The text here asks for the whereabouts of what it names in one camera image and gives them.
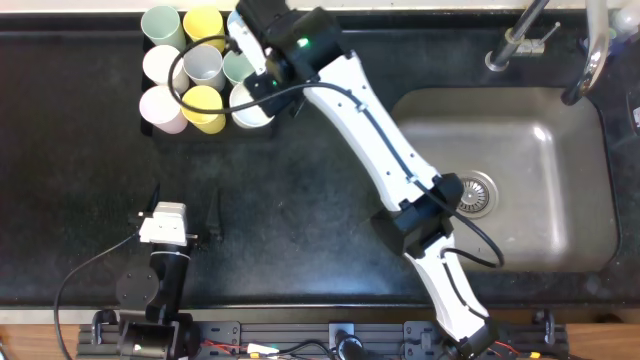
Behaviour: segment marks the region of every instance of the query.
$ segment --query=yellow cup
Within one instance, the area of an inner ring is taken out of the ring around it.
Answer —
[[[182,97],[185,103],[205,110],[222,109],[222,97],[212,87],[198,85],[194,86]],[[224,114],[208,115],[198,114],[191,110],[182,108],[182,114],[193,125],[206,134],[216,134],[224,129],[227,120]]]
[[[193,41],[211,35],[224,35],[222,15],[215,6],[199,6],[189,10],[184,16],[183,26]],[[224,51],[224,40],[211,40],[205,44],[216,47],[221,53]]]

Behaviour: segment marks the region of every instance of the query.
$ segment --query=wooden surface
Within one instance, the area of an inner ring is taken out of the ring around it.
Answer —
[[[77,326],[62,327],[62,336],[71,354],[75,354],[77,335]],[[8,360],[64,360],[53,326],[0,325],[0,338]],[[640,325],[569,325],[569,341],[571,352],[585,359],[640,359]]]

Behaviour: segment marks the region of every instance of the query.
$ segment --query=sink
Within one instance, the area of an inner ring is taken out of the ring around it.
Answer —
[[[502,249],[507,271],[594,271],[614,256],[618,232],[600,116],[562,89],[422,89],[394,107],[398,127],[465,193],[459,211]],[[453,219],[456,247],[491,250]],[[466,269],[482,269],[462,259]]]

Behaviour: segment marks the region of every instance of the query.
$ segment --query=green light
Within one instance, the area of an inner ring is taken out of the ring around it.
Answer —
[[[300,39],[298,39],[298,46],[299,46],[299,47],[306,47],[306,46],[309,46],[309,39],[307,39],[307,38],[300,38]]]

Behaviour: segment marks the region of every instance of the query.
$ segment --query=white wall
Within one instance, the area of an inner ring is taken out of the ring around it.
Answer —
[[[620,7],[634,0],[607,0]],[[0,0],[0,12],[137,12],[155,5],[171,5],[181,10],[215,3],[221,10],[232,9],[237,0]],[[335,10],[355,9],[518,9],[531,0],[288,0],[290,7],[323,6]],[[548,9],[584,8],[584,0],[551,0]]]

